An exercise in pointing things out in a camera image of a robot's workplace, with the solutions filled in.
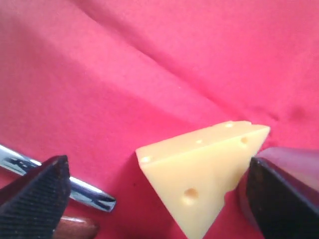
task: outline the red background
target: red background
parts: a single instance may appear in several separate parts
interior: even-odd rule
[[[318,148],[319,1],[1,0],[0,142],[118,199],[98,239],[184,239],[142,145],[226,120]],[[1,185],[14,177],[1,170]],[[233,193],[205,239],[260,239]]]

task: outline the swiss cheese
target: swiss cheese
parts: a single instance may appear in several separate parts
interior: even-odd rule
[[[189,239],[202,239],[270,128],[228,121],[136,150],[150,184]]]

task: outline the cheese hole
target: cheese hole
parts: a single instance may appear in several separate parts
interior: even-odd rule
[[[184,192],[183,201],[187,205],[192,205],[198,199],[198,192],[194,188],[189,188]]]
[[[141,162],[142,163],[148,163],[148,162],[150,162],[151,159],[152,159],[152,157],[146,156],[146,157],[141,158]]]
[[[225,126],[226,126],[227,128],[231,128],[232,126],[234,126],[234,124],[233,124],[233,123],[227,123]]]
[[[246,144],[248,143],[247,137],[242,137],[242,138],[240,139],[240,142],[241,142],[242,144],[246,145]]]

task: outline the red cloth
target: red cloth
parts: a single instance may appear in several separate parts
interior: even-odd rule
[[[142,145],[226,120],[318,148],[319,1],[1,0],[0,142],[118,199],[97,239],[183,239]],[[1,184],[12,180],[1,170]],[[262,238],[233,193],[205,239]]]

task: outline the cheese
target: cheese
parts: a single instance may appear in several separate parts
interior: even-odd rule
[[[139,166],[189,239],[202,239],[270,128],[228,121],[136,150]]]

